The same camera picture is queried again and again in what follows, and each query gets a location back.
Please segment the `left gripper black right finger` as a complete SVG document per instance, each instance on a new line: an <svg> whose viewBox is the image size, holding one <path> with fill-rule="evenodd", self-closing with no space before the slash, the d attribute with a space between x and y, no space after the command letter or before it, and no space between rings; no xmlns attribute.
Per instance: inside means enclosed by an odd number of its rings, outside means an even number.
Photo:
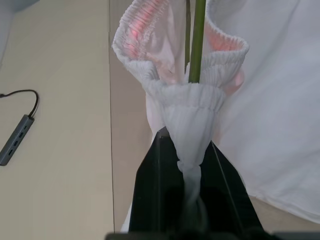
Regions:
<svg viewBox="0 0 320 240"><path fill-rule="evenodd" d="M213 142L200 169L200 197L212 232L244 234L263 229L240 174Z"/></svg>

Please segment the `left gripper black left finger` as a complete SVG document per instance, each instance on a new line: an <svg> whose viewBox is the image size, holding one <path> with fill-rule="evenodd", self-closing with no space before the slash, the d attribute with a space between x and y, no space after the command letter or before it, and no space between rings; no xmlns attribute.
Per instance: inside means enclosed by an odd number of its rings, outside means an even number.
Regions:
<svg viewBox="0 0 320 240"><path fill-rule="evenodd" d="M135 176L130 232L174 233L179 228L184 179L166 127L156 136Z"/></svg>

